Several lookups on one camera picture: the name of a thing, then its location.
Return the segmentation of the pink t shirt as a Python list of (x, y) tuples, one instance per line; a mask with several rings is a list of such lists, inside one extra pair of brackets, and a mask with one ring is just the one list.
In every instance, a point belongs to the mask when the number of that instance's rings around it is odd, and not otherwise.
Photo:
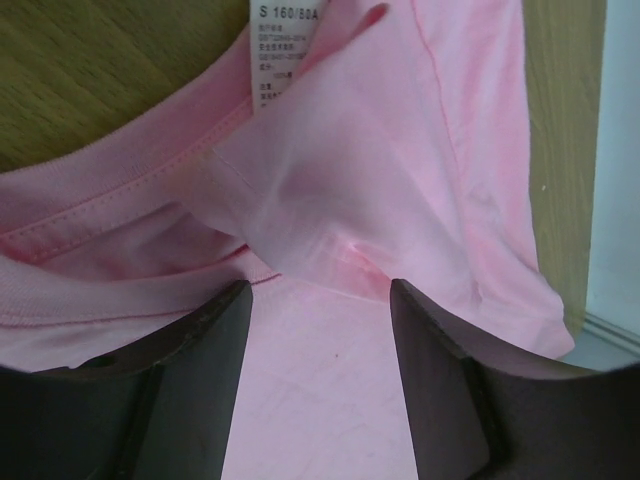
[(541, 275), (518, 1), (332, 1), (251, 109), (249, 37), (114, 134), (1, 177), (1, 362), (77, 367), (254, 289), (227, 479), (413, 479), (393, 279), (518, 347)]

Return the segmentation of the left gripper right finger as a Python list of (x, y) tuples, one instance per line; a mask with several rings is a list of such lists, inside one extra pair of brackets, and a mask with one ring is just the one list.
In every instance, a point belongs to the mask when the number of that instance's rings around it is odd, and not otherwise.
[(394, 280), (390, 307), (422, 479), (635, 479), (639, 367), (523, 350)]

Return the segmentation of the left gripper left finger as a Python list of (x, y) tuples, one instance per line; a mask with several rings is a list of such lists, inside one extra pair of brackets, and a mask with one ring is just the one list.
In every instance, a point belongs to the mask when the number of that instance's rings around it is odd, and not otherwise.
[(78, 368), (3, 368), (2, 477), (220, 478), (252, 300), (236, 281)]

